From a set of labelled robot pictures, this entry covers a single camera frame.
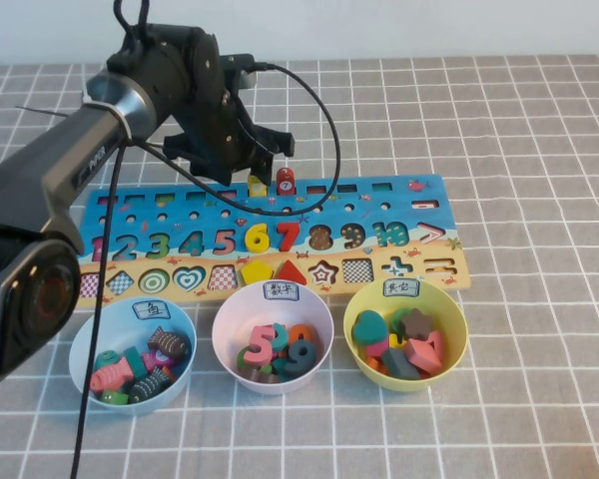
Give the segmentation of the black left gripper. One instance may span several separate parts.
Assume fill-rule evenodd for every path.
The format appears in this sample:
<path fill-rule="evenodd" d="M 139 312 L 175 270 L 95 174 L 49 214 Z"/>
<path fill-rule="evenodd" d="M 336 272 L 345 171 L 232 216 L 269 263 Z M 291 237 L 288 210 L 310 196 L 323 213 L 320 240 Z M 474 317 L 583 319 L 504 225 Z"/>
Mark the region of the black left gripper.
<path fill-rule="evenodd" d="M 191 93 L 174 110 L 183 132 L 164 139 L 164 155 L 188 160 L 194 177 L 225 187 L 231 184 L 233 173 L 242 170 L 270 183 L 274 156 L 291 157 L 295 138 L 255 124 L 240 98 L 248 76 L 267 66 L 251 54 L 222 55 L 216 37 L 202 29 L 186 37 L 183 60 Z"/>

